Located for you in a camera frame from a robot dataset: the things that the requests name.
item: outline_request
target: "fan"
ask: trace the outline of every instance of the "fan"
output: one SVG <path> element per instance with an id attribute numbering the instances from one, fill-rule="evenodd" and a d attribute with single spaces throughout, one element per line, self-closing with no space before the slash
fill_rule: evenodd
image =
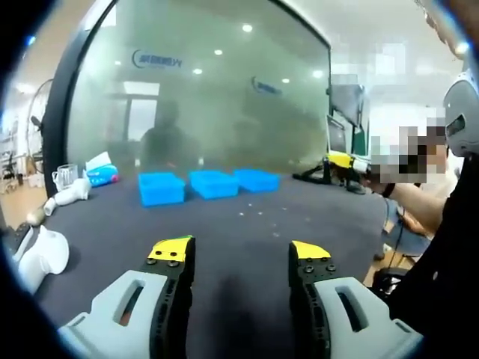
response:
<path id="1" fill-rule="evenodd" d="M 28 107 L 28 125 L 26 131 L 27 156 L 33 158 L 33 166 L 36 172 L 42 173 L 36 165 L 35 158 L 42 156 L 43 124 L 50 88 L 53 79 L 46 80 L 31 98 Z"/>

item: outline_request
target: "ceiling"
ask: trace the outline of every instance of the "ceiling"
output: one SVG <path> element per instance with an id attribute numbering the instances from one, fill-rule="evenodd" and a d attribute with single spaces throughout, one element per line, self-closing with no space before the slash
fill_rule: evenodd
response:
<path id="1" fill-rule="evenodd" d="M 461 71 L 462 62 L 441 43 L 413 0 L 285 1 L 329 39 L 333 73 L 356 74 L 371 102 L 438 106 Z M 54 76 L 70 35 L 93 2 L 63 0 L 57 6 L 13 83 L 38 88 Z"/>

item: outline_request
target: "company logo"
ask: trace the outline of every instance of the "company logo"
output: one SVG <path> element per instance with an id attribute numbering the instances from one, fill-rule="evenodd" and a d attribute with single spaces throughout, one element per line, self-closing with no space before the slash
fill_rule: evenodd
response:
<path id="1" fill-rule="evenodd" d="M 258 93 L 270 93 L 272 95 L 283 94 L 280 89 L 275 88 L 272 85 L 265 84 L 264 82 L 258 81 L 256 79 L 256 76 L 251 77 L 251 85 L 253 86 L 254 90 Z"/>
<path id="2" fill-rule="evenodd" d="M 181 67 L 183 60 L 136 50 L 132 54 L 132 63 L 139 69 L 144 69 L 145 67 Z"/>

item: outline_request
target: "floor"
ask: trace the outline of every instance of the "floor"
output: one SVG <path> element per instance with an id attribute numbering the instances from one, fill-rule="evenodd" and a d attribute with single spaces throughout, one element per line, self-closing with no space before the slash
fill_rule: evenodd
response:
<path id="1" fill-rule="evenodd" d="M 26 215 L 41 206 L 46 201 L 46 192 L 44 188 L 30 188 L 27 185 L 19 187 L 16 191 L 9 194 L 0 195 L 1 210 L 5 222 L 8 226 L 17 228 L 24 220 Z M 380 262 L 372 262 L 369 272 L 364 279 L 364 284 L 370 286 L 373 283 L 375 271 L 389 266 L 393 259 L 392 266 L 397 266 L 400 262 L 400 255 L 393 258 L 393 251 L 386 253 L 385 258 Z M 408 260 L 401 263 L 402 268 L 410 269 L 412 264 Z"/>

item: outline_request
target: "wristband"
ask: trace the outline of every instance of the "wristband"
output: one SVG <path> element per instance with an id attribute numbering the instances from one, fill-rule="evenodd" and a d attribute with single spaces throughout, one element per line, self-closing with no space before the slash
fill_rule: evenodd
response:
<path id="1" fill-rule="evenodd" d="M 384 198 L 389 198 L 389 196 L 391 195 L 391 193 L 393 192 L 394 190 L 394 187 L 396 187 L 396 183 L 388 183 L 388 185 L 386 186 L 384 192 L 382 193 L 382 196 Z"/>

